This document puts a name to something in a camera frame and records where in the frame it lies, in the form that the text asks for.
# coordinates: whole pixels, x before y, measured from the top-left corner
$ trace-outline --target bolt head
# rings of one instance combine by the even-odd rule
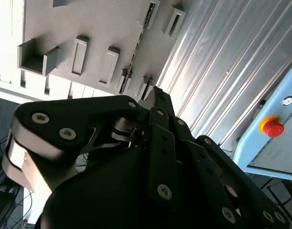
[[[59,136],[65,140],[73,141],[76,138],[76,132],[70,128],[62,128],[59,131]]]
[[[185,125],[185,122],[184,122],[182,119],[178,119],[178,123],[179,123],[180,125]]]
[[[172,193],[170,188],[167,185],[160,184],[157,187],[157,192],[165,200],[170,200],[172,198]]]
[[[164,115],[164,113],[160,110],[157,110],[157,112],[160,114],[160,115]]]
[[[265,217],[267,220],[269,220],[271,223],[274,222],[274,219],[273,219],[272,215],[271,215],[269,212],[267,212],[267,211],[262,211],[262,213],[263,213],[264,217]]]
[[[50,121],[50,118],[48,117],[48,115],[44,114],[44,113],[34,113],[31,116],[31,119],[38,124],[46,124]]]
[[[275,211],[274,215],[279,221],[281,221],[282,223],[285,223],[284,217],[279,212]]]
[[[229,222],[231,222],[233,224],[236,222],[236,218],[230,209],[223,207],[222,214],[223,214],[224,218],[226,218]]]
[[[205,141],[205,143],[208,144],[208,145],[211,145],[211,144],[212,144],[212,143],[211,143],[211,140],[209,140],[208,138],[205,138],[204,141]]]
[[[131,107],[133,107],[133,108],[135,108],[135,107],[136,107],[136,104],[135,104],[135,103],[133,103],[133,102],[128,102],[128,104],[129,104],[129,106],[131,106]]]

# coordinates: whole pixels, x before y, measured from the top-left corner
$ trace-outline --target light blue control panel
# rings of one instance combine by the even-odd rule
[[[259,131],[269,116],[284,125],[281,136]],[[233,160],[244,172],[292,180],[292,68],[241,137]]]

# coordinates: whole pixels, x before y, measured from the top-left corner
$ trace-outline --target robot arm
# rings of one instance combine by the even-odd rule
[[[80,154],[99,152],[76,172]],[[156,87],[139,103],[120,95],[19,106],[3,169],[46,202],[41,229],[289,227],[218,145],[193,138]]]

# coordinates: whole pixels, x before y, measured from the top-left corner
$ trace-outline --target wire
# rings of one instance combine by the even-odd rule
[[[27,216],[27,214],[29,213],[29,211],[31,210],[31,207],[32,207],[32,196],[31,196],[31,194],[32,194],[32,192],[30,192],[29,190],[28,190],[28,192],[29,192],[29,195],[27,195],[26,197],[28,197],[28,196],[30,196],[31,197],[31,205],[30,205],[30,208],[27,210],[27,212],[25,213],[25,215],[21,218],[21,219],[19,219],[10,229],[13,229],[14,228],[14,226],[16,226],[17,224],[19,224],[19,222],[22,220],[22,219],[24,219],[25,218],[25,216]]]
[[[89,154],[84,154],[84,155],[83,155],[83,161],[84,161],[85,163],[88,163],[88,156],[89,156]]]

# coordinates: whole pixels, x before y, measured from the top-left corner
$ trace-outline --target red emergency stop button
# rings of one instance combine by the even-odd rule
[[[278,120],[271,120],[265,123],[263,131],[268,137],[278,137],[284,131],[284,126]]]

